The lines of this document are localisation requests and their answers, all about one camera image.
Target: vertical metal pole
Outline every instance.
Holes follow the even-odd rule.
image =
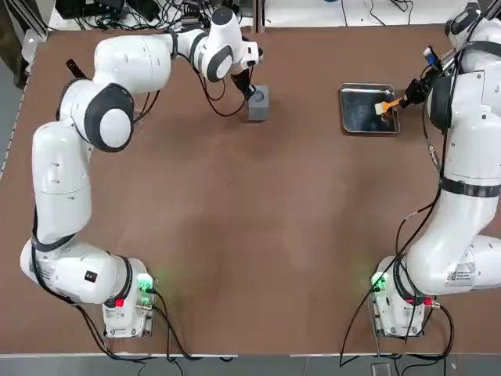
[[[491,20],[493,18],[496,18],[499,15],[499,12],[501,11],[501,1],[500,0],[493,0],[491,2],[492,8],[487,13],[487,16],[485,17],[487,20]]]
[[[24,22],[38,34],[40,39],[47,39],[47,28],[44,21],[24,0],[6,1],[23,17]]]
[[[265,2],[264,0],[253,0],[254,22],[252,32],[256,34],[265,32]]]

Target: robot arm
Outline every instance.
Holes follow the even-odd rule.
[[[132,94],[162,89],[178,54],[212,82],[227,74],[248,76],[248,67],[262,59],[227,8],[213,13],[209,34],[196,29],[107,39],[96,48],[94,78],[76,74],[63,90],[57,121],[33,137],[36,225],[21,253],[21,269],[72,302],[102,303],[108,337],[146,331],[153,279],[138,259],[111,255],[75,237],[92,214],[88,165],[94,148],[116,153],[127,147],[134,130]]]
[[[467,7],[446,26],[455,51],[466,42],[494,43],[465,50],[450,128],[452,78],[439,78],[429,93],[431,122],[449,134],[441,194],[430,225],[402,263],[387,270],[393,258],[385,258],[373,277],[387,270],[374,290],[373,305],[380,315],[377,329],[385,336],[420,333],[427,296],[501,287],[501,240],[478,235],[494,219],[501,193],[501,22],[481,19],[468,38],[478,17]]]
[[[171,73],[171,58],[189,58],[208,81],[238,75],[262,61],[256,42],[242,36],[232,10],[222,7],[212,14],[209,33],[202,29],[150,36],[123,36],[101,41],[94,56],[98,83],[116,83],[130,93],[162,89]]]

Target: black band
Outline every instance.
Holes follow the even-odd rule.
[[[167,29],[164,31],[164,34],[169,33],[172,37],[172,53],[171,53],[171,59],[175,59],[175,57],[178,55],[178,35],[172,31],[171,29]]]
[[[195,50],[202,38],[207,37],[208,34],[206,32],[198,34],[195,39],[193,39],[193,43],[191,45],[191,49],[189,50],[189,61],[191,62],[191,66],[196,69],[195,67]]]
[[[122,110],[131,123],[131,132],[127,141],[122,146],[108,146],[101,137],[101,120],[103,116],[113,109]],[[108,153],[122,151],[131,142],[134,132],[132,116],[134,114],[134,100],[131,94],[117,84],[109,84],[97,94],[87,106],[84,116],[84,127],[87,140],[97,149]]]
[[[33,233],[31,236],[31,245],[33,245],[37,251],[44,252],[44,253],[51,252],[59,247],[64,246],[74,236],[75,236],[75,234],[68,235],[67,237],[62,237],[61,239],[59,239],[58,241],[55,241],[54,243],[43,244],[43,243],[40,243],[40,241],[37,238],[37,235],[35,233]]]
[[[38,214],[37,214],[37,208],[35,207],[34,209],[34,215],[33,215],[33,229],[31,230],[31,246],[36,249],[37,251],[40,252],[51,252],[54,251],[55,249],[64,246],[68,241],[73,239],[75,236],[74,233],[71,235],[68,235],[67,237],[62,237],[58,241],[55,241],[54,243],[51,244],[43,244],[40,243],[40,241],[37,238],[37,230],[38,230]]]
[[[447,179],[445,176],[440,180],[440,187],[450,193],[471,197],[498,197],[501,193],[501,186],[475,186]]]
[[[125,270],[127,271],[127,275],[125,277],[124,286],[122,287],[120,292],[118,292],[118,294],[116,294],[112,298],[109,298],[108,300],[106,300],[103,303],[108,308],[115,308],[117,306],[117,303],[116,303],[117,299],[126,299],[128,296],[128,293],[131,290],[131,286],[132,286],[132,266],[131,266],[131,263],[128,261],[128,258],[126,258],[124,256],[118,255],[118,257],[120,257],[124,261]]]
[[[501,45],[491,41],[472,41],[463,46],[462,50],[482,51],[501,57]]]
[[[402,266],[402,259],[404,255],[398,255],[395,256],[395,264],[393,266],[393,282],[395,284],[395,288],[397,289],[398,294],[402,299],[404,299],[406,302],[409,304],[412,304],[413,306],[420,306],[421,304],[424,303],[424,299],[426,298],[423,296],[423,294],[414,286],[413,282],[407,278],[409,284],[411,285],[412,289],[414,290],[414,295],[409,293],[402,282],[402,279],[400,278],[400,268]]]

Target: table surface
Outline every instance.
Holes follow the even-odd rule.
[[[0,353],[98,352],[80,315],[21,273],[19,255],[33,216],[33,132],[54,118],[71,79],[66,59],[92,75],[96,44],[113,35],[54,32],[37,51],[0,181]],[[191,353],[338,353],[372,272],[394,252],[398,224],[437,187],[420,108],[401,112],[397,137],[346,136],[338,90],[345,82],[403,89],[423,69],[424,46],[449,45],[440,26],[273,29],[256,39],[265,62],[253,79],[270,88],[269,120],[217,117],[176,60],[127,150],[92,155],[94,214],[80,238],[144,261]],[[229,84],[218,107],[230,111],[240,98]],[[501,232],[499,216],[485,232]],[[454,352],[501,350],[498,291],[440,301],[456,323]],[[100,307],[89,308],[101,323]],[[355,321],[348,353],[375,352],[368,312]],[[441,352],[447,327],[437,313],[424,338],[406,347],[385,340],[381,349]],[[153,338],[112,347],[164,353],[164,324],[156,321]]]

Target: black cable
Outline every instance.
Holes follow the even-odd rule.
[[[414,2],[412,0],[390,0],[390,2],[404,13],[407,12],[407,10],[409,9],[409,3],[410,3],[409,18],[407,20],[407,24],[410,25],[410,16],[413,13]]]
[[[139,115],[144,114],[144,111],[146,110],[146,106],[148,106],[148,100],[150,100],[150,94],[149,93],[146,95],[146,99],[144,100],[144,106],[142,106],[142,110],[139,113]]]
[[[155,305],[153,306],[153,309],[156,310],[161,314],[161,316],[165,319],[165,324],[166,324],[166,329],[167,329],[167,345],[166,345],[166,351],[165,351],[165,359],[169,363],[173,363],[176,365],[176,367],[179,369],[179,372],[181,372],[181,376],[184,376],[184,371],[182,370],[181,366],[178,363],[178,360],[176,358],[171,357],[171,351],[170,351],[170,344],[171,344],[171,326],[168,320],[166,320],[167,317],[167,306],[165,305],[165,302],[162,302],[164,305],[164,311],[162,311],[160,308],[156,307]]]
[[[87,30],[84,26],[84,24],[82,23],[81,21],[81,18],[80,17],[76,17],[75,18],[75,22],[77,23],[77,25],[80,27],[80,30],[84,31],[84,30]]]
[[[162,312],[161,309],[158,309],[158,307],[153,307],[153,308],[157,312],[159,312],[161,314],[161,316],[164,318],[165,322],[167,323],[168,328],[171,330],[171,333],[174,336],[174,340],[175,340],[176,345],[179,347],[179,350],[181,350],[182,356],[185,359],[191,360],[191,361],[202,360],[203,358],[198,357],[198,356],[191,356],[184,350],[184,348],[181,345],[181,342],[179,341],[179,337],[178,337],[177,333],[175,332],[174,328],[172,327],[171,321],[169,320],[167,305],[165,304],[164,297],[158,291],[155,291],[155,295],[158,296],[158,298],[161,300],[162,306],[164,307],[164,312]]]
[[[422,79],[423,79],[423,77],[424,77],[424,73],[425,73],[425,72],[426,72],[429,68],[431,68],[431,64],[428,64],[428,65],[427,65],[427,66],[423,69],[423,71],[422,71],[422,72],[421,72],[421,74],[420,74],[420,80],[422,80]]]
[[[433,205],[433,202],[430,204],[423,206],[422,208],[417,209],[416,211],[412,212],[411,214],[407,215],[401,222],[400,225],[398,225],[398,230],[397,230],[397,236],[395,238],[395,255],[398,255],[398,240],[400,238],[400,232],[402,231],[402,227],[404,224],[411,219],[414,215],[419,214],[421,212],[424,212],[425,210],[431,208],[431,205]]]
[[[224,78],[223,78],[221,81],[222,81],[222,93],[221,93],[221,95],[220,95],[219,97],[217,97],[217,98],[212,98],[212,97],[209,95],[208,91],[207,91],[207,95],[209,96],[209,98],[211,99],[211,101],[212,101],[212,102],[218,102],[218,101],[219,101],[219,100],[221,100],[221,99],[222,99],[222,97],[225,95],[225,92],[226,92],[226,81],[225,81],[225,79],[224,79]],[[204,78],[204,86],[205,86],[205,89],[207,90],[207,81],[205,81],[205,78]]]
[[[414,314],[416,313],[416,298],[417,298],[417,294],[416,292],[414,291],[414,298],[413,298],[413,312],[411,313],[410,315],[410,321],[409,321],[409,325],[407,326],[407,332],[405,333],[405,337],[404,337],[404,342],[407,344],[407,339],[409,338],[409,332],[410,332],[410,327],[412,326],[413,324],[413,320],[414,320]]]
[[[188,56],[185,56],[185,55],[183,55],[182,53],[179,53],[179,52],[178,52],[178,55],[180,55],[182,58],[184,58],[189,63],[189,65],[191,66],[191,61],[189,60]],[[223,118],[229,118],[229,117],[237,114],[238,112],[240,112],[240,110],[242,110],[243,106],[245,105],[245,98],[243,98],[242,104],[236,110],[230,112],[229,114],[223,114],[217,108],[215,108],[214,104],[212,104],[211,96],[207,92],[207,87],[204,85],[204,81],[200,77],[200,73],[194,67],[192,67],[192,68],[193,68],[193,71],[195,72],[196,76],[198,77],[198,81],[200,81],[200,84],[202,85],[202,89],[204,90],[204,95],[205,95],[205,98],[207,99],[207,102],[209,103],[209,105],[211,106],[212,110],[217,115],[219,115],[219,116],[221,116]],[[254,72],[254,67],[252,67],[250,69],[250,78],[252,78],[253,72]]]
[[[428,366],[433,366],[435,365],[436,363],[438,363],[439,360],[435,360],[434,362],[432,363],[425,363],[425,364],[412,364],[410,366],[407,366],[404,368],[404,370],[402,371],[402,373],[400,374],[400,376],[404,376],[404,374],[406,373],[407,370],[410,370],[411,368],[416,368],[416,367],[428,367]]]
[[[379,354],[379,355],[373,355],[375,358],[385,358],[385,359],[392,359],[392,360],[398,360],[402,358],[402,354],[391,354],[391,355],[386,355],[386,354]]]
[[[397,252],[397,255],[400,255],[401,253],[404,252],[405,249],[407,249],[407,247],[409,246],[410,243],[412,243],[412,241],[414,240],[414,238],[417,236],[417,234],[421,231],[421,229],[424,227],[424,225],[426,224],[427,220],[430,218],[431,216],[431,213],[433,213],[433,210],[434,210],[434,207],[438,201],[438,198],[440,197],[440,188],[438,188],[437,190],[437,193],[435,195],[435,198],[434,200],[431,202],[431,204],[429,205],[429,210],[428,210],[428,213],[426,214],[426,216],[424,217],[423,221],[421,222],[421,224],[418,225],[417,229],[414,231],[413,235],[406,241],[406,243],[403,245],[403,247],[400,249],[400,251]],[[344,365],[348,364],[349,362],[351,362],[352,360],[356,359],[358,356],[354,357],[354,358],[351,358],[345,362],[343,362],[343,354],[344,354],[344,348],[346,347],[346,341],[348,340],[348,336],[350,334],[350,331],[351,331],[351,327],[353,326],[353,323],[355,322],[355,318],[358,316],[359,312],[360,312],[360,309],[362,308],[363,304],[366,302],[367,298],[370,296],[370,293],[373,291],[373,289],[376,287],[376,285],[379,283],[381,277],[393,266],[393,264],[395,263],[395,260],[397,259],[397,257],[393,258],[393,260],[390,261],[390,263],[388,264],[388,266],[384,269],[384,271],[381,273],[381,275],[379,276],[379,278],[377,278],[377,280],[373,283],[373,285],[371,286],[371,288],[367,291],[366,295],[363,297],[362,301],[359,303],[359,305],[357,306],[356,310],[355,310],[355,313],[353,314],[353,316],[351,317],[351,320],[350,320],[350,323],[348,325],[348,329],[346,330],[346,333],[344,335],[344,340],[343,340],[343,345],[341,347],[341,353],[340,353],[340,356],[339,356],[339,367],[343,367]]]
[[[400,376],[400,372],[398,372],[398,364],[397,364],[396,358],[393,359],[393,365],[395,366],[395,372],[396,372],[397,376]]]
[[[160,90],[158,90],[156,93],[155,93],[155,96],[153,97],[153,100],[151,101],[151,104],[150,106],[144,110],[144,108],[142,109],[141,113],[139,114],[139,116],[134,119],[133,123],[132,124],[135,124],[137,123],[138,121],[140,121],[141,119],[143,119],[150,111],[151,109],[153,108],[153,106],[155,105],[155,103],[157,102],[157,99],[158,99],[158,95],[160,94]]]
[[[175,24],[180,20],[180,18],[176,18],[181,10],[181,6],[184,5],[184,0],[181,5],[178,7],[175,5],[174,0],[167,0],[160,8],[160,12],[158,14],[158,22],[154,25],[150,25],[148,20],[139,12],[133,11],[130,6],[128,6],[128,12],[131,14],[132,18],[135,20],[135,25],[128,26],[118,21],[116,17],[113,16],[102,16],[99,20],[97,20],[97,16],[95,17],[95,22],[97,28],[102,31],[107,29],[119,29],[123,31],[139,31],[139,30],[158,30],[164,31],[170,27],[175,26]],[[168,20],[168,11],[170,8],[175,8],[177,11],[173,16],[172,21]]]
[[[381,21],[374,13],[373,13],[373,9],[374,9],[374,0],[370,0],[370,11],[369,11],[369,14],[374,17],[381,25],[383,26],[386,26],[386,24]]]
[[[344,1],[343,0],[341,0],[341,9],[343,10],[344,25],[347,26],[348,22],[346,21],[346,12],[344,11]]]
[[[433,355],[420,355],[420,354],[409,354],[413,358],[417,358],[420,360],[443,360],[445,359],[452,351],[452,347],[454,346],[454,320],[452,319],[451,314],[449,311],[443,306],[440,305],[440,310],[445,314],[447,317],[447,321],[449,322],[449,341],[447,342],[447,346],[444,349],[444,352],[440,355],[433,356]]]

